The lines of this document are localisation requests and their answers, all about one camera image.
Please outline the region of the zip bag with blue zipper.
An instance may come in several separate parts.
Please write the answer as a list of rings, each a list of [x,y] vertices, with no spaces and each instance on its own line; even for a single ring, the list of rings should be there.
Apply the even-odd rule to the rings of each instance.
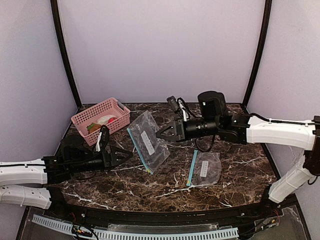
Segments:
[[[166,142],[156,137],[158,130],[159,127],[148,110],[139,115],[127,128],[138,156],[150,174],[154,174],[170,156]]]

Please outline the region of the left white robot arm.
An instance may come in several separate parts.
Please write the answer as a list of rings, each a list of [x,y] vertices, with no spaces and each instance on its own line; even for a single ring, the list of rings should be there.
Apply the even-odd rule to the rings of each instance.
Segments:
[[[66,203],[60,189],[52,187],[74,174],[111,171],[133,153],[111,146],[93,152],[85,147],[65,147],[55,156],[25,162],[1,162],[0,201],[4,204],[52,209]]]

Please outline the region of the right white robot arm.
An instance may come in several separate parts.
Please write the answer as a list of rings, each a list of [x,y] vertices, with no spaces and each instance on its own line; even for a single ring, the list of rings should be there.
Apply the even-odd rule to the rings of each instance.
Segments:
[[[257,113],[230,113],[225,96],[205,91],[197,97],[201,115],[195,116],[183,99],[167,98],[179,118],[156,132],[169,142],[184,142],[202,137],[219,137],[234,144],[264,144],[301,150],[294,165],[279,180],[266,187],[261,203],[280,204],[310,180],[320,175],[320,117],[311,120],[265,118]]]

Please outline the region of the red toy fruit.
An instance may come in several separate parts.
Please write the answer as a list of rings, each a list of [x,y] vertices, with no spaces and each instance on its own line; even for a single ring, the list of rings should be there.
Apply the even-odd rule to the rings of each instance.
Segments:
[[[108,119],[107,124],[110,124],[110,123],[112,123],[112,122],[114,122],[116,120],[117,120],[116,117],[111,117],[111,118]]]

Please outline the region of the white toy bun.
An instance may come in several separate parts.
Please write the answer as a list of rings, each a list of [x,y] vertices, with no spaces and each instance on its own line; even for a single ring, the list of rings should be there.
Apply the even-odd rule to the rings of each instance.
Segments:
[[[112,118],[112,117],[115,117],[115,116],[112,115],[112,114],[104,115],[104,116],[100,117],[100,118],[96,121],[96,123],[97,123],[97,124],[100,124],[100,125],[107,125],[107,124],[108,124],[108,119],[109,119],[109,118]]]

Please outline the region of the pink perforated plastic basket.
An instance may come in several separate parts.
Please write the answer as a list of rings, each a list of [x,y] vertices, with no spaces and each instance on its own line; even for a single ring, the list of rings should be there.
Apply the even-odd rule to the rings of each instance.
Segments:
[[[71,117],[79,134],[89,146],[96,144],[100,127],[113,134],[130,123],[130,110],[111,97]]]

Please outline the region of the black front table rail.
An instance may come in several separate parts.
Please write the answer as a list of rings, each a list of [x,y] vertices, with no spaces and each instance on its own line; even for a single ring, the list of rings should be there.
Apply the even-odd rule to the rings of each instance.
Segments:
[[[45,211],[50,217],[76,223],[106,227],[110,224],[140,226],[182,226],[218,223],[220,226],[234,226],[249,231],[254,221],[276,216],[276,206],[262,206],[253,203],[244,206],[190,212],[134,212],[106,210],[68,204],[62,197]]]

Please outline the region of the right black frame post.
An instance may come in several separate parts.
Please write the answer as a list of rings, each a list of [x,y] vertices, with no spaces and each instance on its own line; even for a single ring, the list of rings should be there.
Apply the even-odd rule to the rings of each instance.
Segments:
[[[272,2],[273,2],[272,0],[264,1],[263,16],[262,16],[257,48],[256,48],[255,57],[252,64],[252,69],[249,76],[248,84],[247,84],[246,91],[242,101],[242,106],[245,109],[248,107],[248,104],[250,102],[250,98],[255,86],[257,75],[258,75],[261,59],[263,56],[263,51],[264,51],[265,42],[267,39],[267,32],[268,32],[268,27],[270,22]]]

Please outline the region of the black frame post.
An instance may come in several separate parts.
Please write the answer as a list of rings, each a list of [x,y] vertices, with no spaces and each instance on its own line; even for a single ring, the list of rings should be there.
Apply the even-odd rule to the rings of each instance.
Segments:
[[[68,51],[67,51],[63,28],[62,28],[62,22],[61,22],[61,17],[60,17],[58,1],[51,0],[50,6],[51,6],[53,24],[54,24],[55,34],[56,34],[56,38],[57,38],[57,42],[58,42],[58,47],[59,47],[63,67],[64,67],[64,70],[66,73],[67,81],[68,81],[74,102],[76,104],[77,109],[79,110],[83,104],[82,104],[82,101],[81,101],[81,98],[80,98],[80,95],[79,95],[79,92],[78,92],[78,89],[76,86],[75,78],[73,75],[73,71],[72,71],[69,56],[68,56]]]
[[[270,22],[272,2],[273,2],[272,0],[264,1],[263,16],[262,16],[257,48],[256,48],[255,57],[252,64],[252,69],[249,76],[248,84],[247,84],[246,91],[242,101],[242,106],[245,109],[248,107],[248,104],[250,102],[250,98],[255,86],[257,75],[258,75],[261,59],[263,56],[263,51],[264,51],[265,42],[267,39],[267,32],[268,32],[268,27]]]

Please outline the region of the left black frame post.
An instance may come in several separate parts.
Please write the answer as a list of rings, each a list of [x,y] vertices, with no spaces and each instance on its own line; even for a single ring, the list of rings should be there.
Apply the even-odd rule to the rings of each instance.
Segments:
[[[66,73],[67,81],[68,81],[74,102],[76,104],[77,109],[79,110],[83,104],[82,104],[82,101],[81,101],[81,98],[80,98],[80,95],[79,95],[79,92],[78,92],[78,89],[76,86],[75,78],[73,75],[73,71],[72,71],[69,56],[68,56],[68,51],[67,51],[63,28],[62,28],[62,22],[61,22],[61,17],[60,17],[58,1],[51,0],[50,6],[51,6],[53,24],[54,24],[55,34],[56,34],[56,38],[57,38],[57,42],[58,42],[58,47],[59,47],[63,67],[64,67],[64,70]]]

